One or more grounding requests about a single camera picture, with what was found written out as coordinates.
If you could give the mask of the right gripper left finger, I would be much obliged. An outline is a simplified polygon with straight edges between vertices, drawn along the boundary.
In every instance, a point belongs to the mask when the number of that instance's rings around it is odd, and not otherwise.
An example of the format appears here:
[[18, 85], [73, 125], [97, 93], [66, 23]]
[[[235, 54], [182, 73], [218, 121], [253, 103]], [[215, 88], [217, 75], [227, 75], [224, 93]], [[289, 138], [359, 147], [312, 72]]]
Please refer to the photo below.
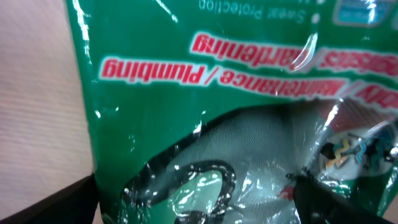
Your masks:
[[98, 202], [98, 188], [91, 174], [2, 219], [1, 224], [92, 224]]

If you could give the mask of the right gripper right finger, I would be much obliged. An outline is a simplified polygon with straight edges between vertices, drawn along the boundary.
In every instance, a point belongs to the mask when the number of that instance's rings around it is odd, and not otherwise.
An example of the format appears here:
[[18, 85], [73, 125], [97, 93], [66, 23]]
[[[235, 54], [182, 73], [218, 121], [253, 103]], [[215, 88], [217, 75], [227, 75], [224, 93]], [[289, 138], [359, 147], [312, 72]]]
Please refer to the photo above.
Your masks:
[[303, 224], [392, 224], [302, 175], [296, 178], [294, 204]]

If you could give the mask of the green 3M gloves pack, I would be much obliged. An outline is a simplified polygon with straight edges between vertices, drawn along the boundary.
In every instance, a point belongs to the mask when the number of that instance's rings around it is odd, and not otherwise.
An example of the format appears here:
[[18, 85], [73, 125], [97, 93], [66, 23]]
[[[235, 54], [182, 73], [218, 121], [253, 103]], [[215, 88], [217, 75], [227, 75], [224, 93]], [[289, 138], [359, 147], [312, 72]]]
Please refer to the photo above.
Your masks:
[[104, 223], [302, 223], [397, 194], [396, 0], [67, 0]]

